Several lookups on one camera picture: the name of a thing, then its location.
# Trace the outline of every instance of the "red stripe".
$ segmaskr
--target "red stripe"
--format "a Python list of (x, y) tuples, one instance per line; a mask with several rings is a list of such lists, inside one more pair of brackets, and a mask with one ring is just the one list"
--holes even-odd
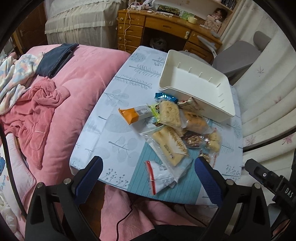
[(151, 181), (151, 186), (152, 186), (152, 193), (153, 193), (153, 195), (155, 195), (156, 194), (156, 190), (155, 190), (155, 183), (154, 183), (154, 175), (153, 175), (153, 170), (152, 170), (150, 161), (146, 161), (146, 166), (147, 166), (148, 173), (150, 175), (150, 181)]

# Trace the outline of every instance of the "metal screw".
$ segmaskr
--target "metal screw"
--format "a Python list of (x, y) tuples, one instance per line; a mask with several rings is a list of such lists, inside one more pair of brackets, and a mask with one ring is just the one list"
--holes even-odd
[(234, 181), (231, 180), (231, 179), (227, 179), (227, 180), (226, 180), (226, 183), (227, 183), (228, 185), (232, 186), (232, 185), (234, 184)]
[(36, 187), (41, 188), (43, 186), (43, 183), (37, 183)]
[(64, 184), (69, 184), (71, 181), (72, 181), (71, 178), (66, 178), (66, 179), (64, 180)]
[(260, 189), (261, 188), (261, 185), (259, 183), (255, 183), (254, 184), (254, 187), (257, 188), (257, 189)]

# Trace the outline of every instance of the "folded dark pants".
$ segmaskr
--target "folded dark pants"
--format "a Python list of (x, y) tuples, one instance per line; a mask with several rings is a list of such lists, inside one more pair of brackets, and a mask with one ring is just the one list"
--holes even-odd
[(62, 44), (44, 54), (36, 74), (52, 78), (72, 58), (73, 50), (79, 44)]

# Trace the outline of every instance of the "blue snack wrapper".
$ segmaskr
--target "blue snack wrapper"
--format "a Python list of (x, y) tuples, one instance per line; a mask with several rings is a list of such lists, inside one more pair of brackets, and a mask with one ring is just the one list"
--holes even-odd
[(161, 102), (162, 100), (169, 100), (174, 102), (175, 104), (178, 103), (178, 99), (174, 96), (165, 94), (165, 93), (155, 93), (155, 98), (154, 98), (157, 102)]

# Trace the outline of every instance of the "white and red package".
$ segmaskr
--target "white and red package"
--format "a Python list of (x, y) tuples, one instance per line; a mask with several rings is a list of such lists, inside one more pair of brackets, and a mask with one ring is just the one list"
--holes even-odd
[(154, 161), (145, 161), (145, 163), (153, 195), (160, 192), (167, 186), (170, 186), (171, 188), (174, 187), (176, 183), (175, 179), (166, 167)]

